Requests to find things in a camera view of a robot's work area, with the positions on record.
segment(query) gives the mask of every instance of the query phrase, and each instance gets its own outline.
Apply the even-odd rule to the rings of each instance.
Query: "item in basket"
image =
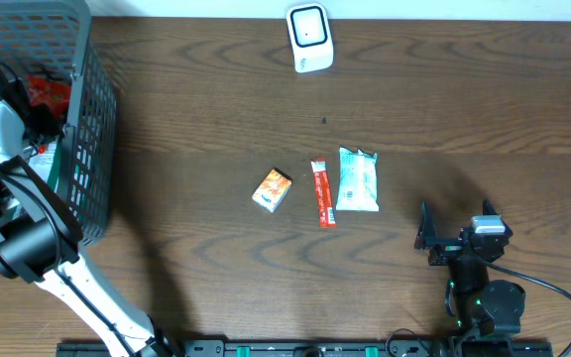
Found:
[[[71,87],[67,84],[45,80],[35,75],[28,75],[28,92],[33,106],[46,104],[50,112],[60,122],[69,106]]]
[[[334,208],[332,207],[332,190],[329,186],[325,158],[312,160],[314,173],[314,190],[316,191],[316,204],[318,206],[318,224],[321,228],[336,228]]]
[[[277,169],[272,169],[257,190],[255,190],[255,193],[253,193],[253,200],[266,208],[270,213],[273,213],[284,200],[291,186],[292,181],[286,175]]]
[[[353,153],[340,148],[341,181],[338,186],[336,210],[378,212],[376,203],[376,160],[378,154]]]

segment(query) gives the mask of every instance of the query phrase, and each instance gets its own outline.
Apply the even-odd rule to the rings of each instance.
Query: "small box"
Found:
[[[266,179],[255,190],[255,193],[253,193],[253,200],[266,208],[270,213],[273,213],[284,197],[286,197],[286,193],[291,186],[292,181],[289,178],[272,169]]]

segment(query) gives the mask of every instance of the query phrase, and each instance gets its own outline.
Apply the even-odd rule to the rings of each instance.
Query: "logo on white device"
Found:
[[[320,4],[295,6],[287,11],[287,29],[299,73],[328,68],[334,61],[334,46],[327,13]]]

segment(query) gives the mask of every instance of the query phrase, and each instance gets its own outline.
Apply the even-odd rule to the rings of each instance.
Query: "green clip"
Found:
[[[366,347],[365,348],[365,357],[378,357],[378,348],[377,347]]]
[[[250,357],[250,347],[237,347],[237,357]]]

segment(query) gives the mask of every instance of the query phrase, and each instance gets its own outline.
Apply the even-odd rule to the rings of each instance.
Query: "red stick packet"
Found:
[[[314,173],[314,190],[318,204],[318,224],[321,228],[336,228],[334,208],[332,208],[332,190],[329,187],[329,179],[325,169],[325,158],[312,160],[312,172]]]

